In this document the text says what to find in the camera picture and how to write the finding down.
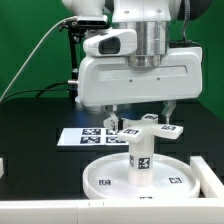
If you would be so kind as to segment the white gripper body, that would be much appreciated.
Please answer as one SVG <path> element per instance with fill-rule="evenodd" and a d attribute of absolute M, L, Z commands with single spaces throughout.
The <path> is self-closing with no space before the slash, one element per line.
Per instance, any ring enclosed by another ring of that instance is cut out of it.
<path fill-rule="evenodd" d="M 92 107 L 197 98 L 201 62 L 200 47 L 170 48 L 153 68 L 131 68 L 127 57 L 87 56 L 79 69 L 79 100 Z"/>

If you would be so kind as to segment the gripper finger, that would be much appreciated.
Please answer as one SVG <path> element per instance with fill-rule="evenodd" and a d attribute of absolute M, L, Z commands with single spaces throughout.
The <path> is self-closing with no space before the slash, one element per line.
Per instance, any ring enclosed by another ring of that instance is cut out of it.
<path fill-rule="evenodd" d="M 168 100 L 168 101 L 164 102 L 164 108 L 162 111 L 162 115 L 165 117 L 167 124 L 170 123 L 170 117 L 171 117 L 173 111 L 175 110 L 175 108 L 176 108 L 175 100 Z"/>
<path fill-rule="evenodd" d="M 105 127 L 113 130 L 120 131 L 123 129 L 123 119 L 118 117 L 115 112 L 117 111 L 117 106 L 107 106 L 106 111 L 109 114 L 109 117 L 105 120 Z"/>

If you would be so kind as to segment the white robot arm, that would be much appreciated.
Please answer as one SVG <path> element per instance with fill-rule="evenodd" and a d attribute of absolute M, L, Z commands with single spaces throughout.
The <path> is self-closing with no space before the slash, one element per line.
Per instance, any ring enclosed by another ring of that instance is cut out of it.
<path fill-rule="evenodd" d="M 191 20 L 213 0 L 62 0 L 86 39 L 78 98 L 107 108 L 106 127 L 123 129 L 122 104 L 166 101 L 170 116 L 179 99 L 202 91 L 202 48 L 185 37 Z"/>

